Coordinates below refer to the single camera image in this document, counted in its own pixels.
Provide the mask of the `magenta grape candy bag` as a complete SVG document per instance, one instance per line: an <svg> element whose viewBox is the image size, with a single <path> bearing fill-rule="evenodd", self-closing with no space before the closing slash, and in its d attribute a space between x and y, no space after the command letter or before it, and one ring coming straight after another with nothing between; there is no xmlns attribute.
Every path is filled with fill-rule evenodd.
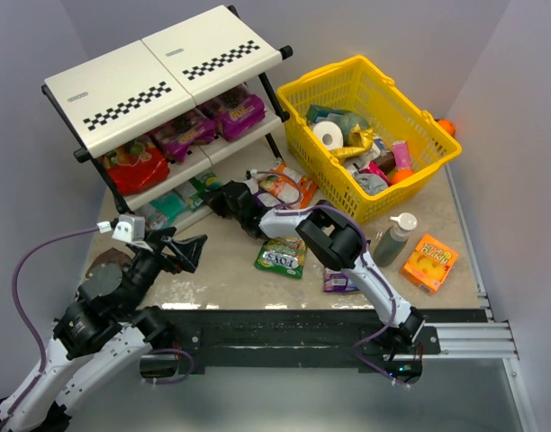
<svg viewBox="0 0 551 432"><path fill-rule="evenodd" d="M237 85L201 103L198 109L214 121L216 130L228 142L237 140L266 116L263 100L252 94L245 84Z"/></svg>

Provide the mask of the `green lime candy bag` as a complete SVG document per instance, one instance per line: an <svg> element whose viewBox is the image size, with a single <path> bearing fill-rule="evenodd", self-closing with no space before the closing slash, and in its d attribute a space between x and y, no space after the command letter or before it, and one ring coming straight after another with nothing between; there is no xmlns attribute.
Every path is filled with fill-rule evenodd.
<svg viewBox="0 0 551 432"><path fill-rule="evenodd" d="M203 205L202 194L222 186L220 178L213 171L206 170L177 186L175 192L191 211L195 211Z"/></svg>

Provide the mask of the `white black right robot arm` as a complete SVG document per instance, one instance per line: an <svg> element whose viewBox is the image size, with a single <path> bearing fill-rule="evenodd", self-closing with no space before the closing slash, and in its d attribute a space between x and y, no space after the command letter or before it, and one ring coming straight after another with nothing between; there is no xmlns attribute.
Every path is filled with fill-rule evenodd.
<svg viewBox="0 0 551 432"><path fill-rule="evenodd" d="M382 274L368 250L365 233L346 213L326 201L304 209L267 207L245 183L230 181L203 198L214 213L236 220L255 239L294 237L320 263L353 282L374 306L379 320L398 343L411 346L425 325L424 316Z"/></svg>

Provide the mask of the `teal candy bag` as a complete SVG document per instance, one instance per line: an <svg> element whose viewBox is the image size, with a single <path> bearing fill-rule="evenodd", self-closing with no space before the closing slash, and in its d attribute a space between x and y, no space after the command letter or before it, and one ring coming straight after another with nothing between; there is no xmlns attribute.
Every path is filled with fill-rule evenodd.
<svg viewBox="0 0 551 432"><path fill-rule="evenodd" d="M172 190L139 207L135 213L145 219L147 228L159 230L171 226L178 216L190 210L188 203Z"/></svg>

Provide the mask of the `green fruit candy bag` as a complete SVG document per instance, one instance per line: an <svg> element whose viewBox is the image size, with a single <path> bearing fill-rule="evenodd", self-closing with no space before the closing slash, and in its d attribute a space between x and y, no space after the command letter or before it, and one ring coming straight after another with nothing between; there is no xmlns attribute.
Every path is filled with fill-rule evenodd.
<svg viewBox="0 0 551 432"><path fill-rule="evenodd" d="M265 241L254 267L295 280L303 277L307 246L300 238L283 237Z"/></svg>

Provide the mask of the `red fruit candy bag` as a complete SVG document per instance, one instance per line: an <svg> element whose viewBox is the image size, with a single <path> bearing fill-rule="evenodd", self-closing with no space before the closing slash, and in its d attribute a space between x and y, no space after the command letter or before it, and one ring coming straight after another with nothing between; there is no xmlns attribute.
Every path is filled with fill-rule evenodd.
<svg viewBox="0 0 551 432"><path fill-rule="evenodd" d="M167 179L166 158L149 135L141 135L99 158L118 192L140 194Z"/></svg>

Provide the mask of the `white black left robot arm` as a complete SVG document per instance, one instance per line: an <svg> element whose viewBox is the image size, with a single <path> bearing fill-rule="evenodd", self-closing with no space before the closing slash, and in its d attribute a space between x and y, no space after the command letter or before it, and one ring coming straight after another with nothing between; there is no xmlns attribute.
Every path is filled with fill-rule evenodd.
<svg viewBox="0 0 551 432"><path fill-rule="evenodd" d="M0 399L0 431L65 430L90 392L146 354L188 361L172 383L195 369L194 357L174 345L174 327L160 309L138 305L160 272L195 272L207 235L175 240L175 228L145 231L129 217L99 222L95 229L126 244L134 257L125 267L96 266L56 319L50 341L35 336L40 361L14 393Z"/></svg>

